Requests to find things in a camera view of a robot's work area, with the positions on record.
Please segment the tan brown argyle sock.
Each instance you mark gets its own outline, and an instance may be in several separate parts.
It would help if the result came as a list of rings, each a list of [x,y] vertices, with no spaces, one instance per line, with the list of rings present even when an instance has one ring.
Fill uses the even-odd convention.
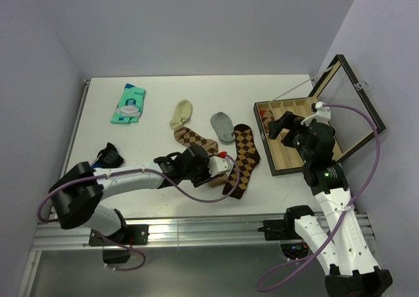
[[[192,145],[201,146],[206,150],[208,156],[218,155],[218,144],[211,140],[206,139],[195,133],[194,131],[190,130],[189,128],[182,127],[176,131],[174,131],[173,136],[175,137],[178,143],[186,147],[191,147]],[[176,185],[171,179],[168,178],[168,181],[172,183],[172,185]],[[209,182],[211,187],[219,186],[221,184],[225,184],[228,181],[228,178],[225,174],[214,178],[212,181]]]

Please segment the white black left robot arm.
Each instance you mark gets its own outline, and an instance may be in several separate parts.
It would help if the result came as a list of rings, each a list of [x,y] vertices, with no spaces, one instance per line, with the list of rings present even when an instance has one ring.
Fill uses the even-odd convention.
[[[134,190],[166,188],[181,181],[197,187],[228,169],[224,158],[209,156],[198,145],[139,167],[104,169],[82,162],[51,187],[51,200],[62,229],[87,226],[112,244],[120,244],[128,235],[126,221],[119,210],[102,206],[101,200]]]

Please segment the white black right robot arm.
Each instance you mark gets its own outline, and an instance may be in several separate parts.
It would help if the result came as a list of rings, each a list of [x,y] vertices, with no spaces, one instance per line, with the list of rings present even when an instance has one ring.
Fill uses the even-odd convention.
[[[283,230],[301,237],[325,272],[329,296],[381,296],[393,283],[389,270],[379,266],[359,226],[348,182],[333,158],[335,130],[314,117],[303,118],[290,111],[269,122],[269,138],[287,130],[281,140],[302,159],[304,180],[325,215],[329,233],[323,231],[307,205],[287,209]]]

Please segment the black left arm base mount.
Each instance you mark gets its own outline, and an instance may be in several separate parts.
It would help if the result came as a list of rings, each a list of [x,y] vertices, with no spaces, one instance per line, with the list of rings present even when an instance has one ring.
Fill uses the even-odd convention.
[[[149,236],[149,226],[147,224],[131,224],[123,231],[108,236],[109,240],[102,238],[95,230],[91,230],[88,244],[91,247],[110,246],[118,243],[126,246],[146,245]]]

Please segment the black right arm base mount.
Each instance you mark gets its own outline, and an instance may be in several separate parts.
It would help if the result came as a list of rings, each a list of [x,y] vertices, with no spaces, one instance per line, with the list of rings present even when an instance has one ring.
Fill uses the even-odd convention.
[[[323,233],[315,217],[310,215],[297,219],[264,220],[257,229],[264,234],[266,241],[303,239],[308,241]]]

